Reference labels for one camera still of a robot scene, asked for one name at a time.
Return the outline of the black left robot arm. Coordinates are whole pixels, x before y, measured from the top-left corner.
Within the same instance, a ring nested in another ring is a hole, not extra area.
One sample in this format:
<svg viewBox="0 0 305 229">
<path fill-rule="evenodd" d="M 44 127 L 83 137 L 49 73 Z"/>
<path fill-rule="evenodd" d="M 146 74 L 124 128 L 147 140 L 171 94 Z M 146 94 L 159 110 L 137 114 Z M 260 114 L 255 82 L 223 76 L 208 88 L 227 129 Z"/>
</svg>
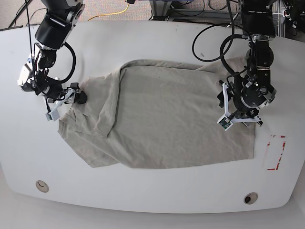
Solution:
<svg viewBox="0 0 305 229">
<path fill-rule="evenodd" d="M 239 1 L 243 33 L 230 35 L 220 47 L 220 55 L 223 55 L 226 44 L 234 39 L 248 39 L 250 47 L 246 54 L 246 66 L 241 72 L 234 71 L 224 57 L 221 58 L 234 79 L 233 82 L 219 81 L 222 91 L 217 98 L 224 114 L 217 123 L 225 130 L 236 123 L 262 125 L 259 110 L 275 99 L 276 89 L 271 85 L 270 69 L 274 54 L 269 47 L 269 41 L 275 37 L 272 4 L 272 0 Z"/>
</svg>

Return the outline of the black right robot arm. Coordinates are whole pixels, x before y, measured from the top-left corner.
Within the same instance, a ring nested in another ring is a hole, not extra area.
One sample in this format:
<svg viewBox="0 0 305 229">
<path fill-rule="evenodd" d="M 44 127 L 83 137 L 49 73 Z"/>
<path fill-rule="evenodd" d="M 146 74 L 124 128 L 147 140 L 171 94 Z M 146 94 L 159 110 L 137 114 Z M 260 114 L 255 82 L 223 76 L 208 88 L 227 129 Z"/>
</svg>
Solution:
<svg viewBox="0 0 305 229">
<path fill-rule="evenodd" d="M 21 69 L 17 85 L 25 92 L 35 92 L 45 99 L 47 120 L 59 119 L 59 107 L 63 104 L 84 104 L 87 95 L 78 83 L 71 83 L 67 88 L 63 84 L 68 82 L 76 68 L 76 54 L 66 42 L 72 29 L 85 8 L 81 0 L 44 0 L 45 17 L 38 27 L 36 43 L 30 45 L 30 55 Z M 57 50 L 66 47 L 72 55 L 70 73 L 64 79 L 48 76 L 49 69 L 54 66 Z"/>
</svg>

